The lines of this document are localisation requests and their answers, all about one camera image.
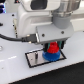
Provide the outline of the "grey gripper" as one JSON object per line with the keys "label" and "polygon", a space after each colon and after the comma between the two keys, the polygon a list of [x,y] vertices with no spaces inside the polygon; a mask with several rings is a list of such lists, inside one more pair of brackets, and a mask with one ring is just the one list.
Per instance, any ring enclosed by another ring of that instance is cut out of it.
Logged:
{"label": "grey gripper", "polygon": [[58,41],[60,49],[64,48],[65,40],[74,33],[73,25],[68,18],[55,19],[52,24],[37,26],[37,43],[43,46],[43,51],[48,50],[49,42]]}

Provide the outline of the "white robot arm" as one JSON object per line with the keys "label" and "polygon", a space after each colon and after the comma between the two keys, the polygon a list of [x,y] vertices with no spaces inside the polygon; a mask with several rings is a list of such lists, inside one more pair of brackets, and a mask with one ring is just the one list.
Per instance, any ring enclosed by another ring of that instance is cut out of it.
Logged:
{"label": "white robot arm", "polygon": [[22,42],[43,44],[63,41],[84,24],[84,0],[21,0],[16,19]]}

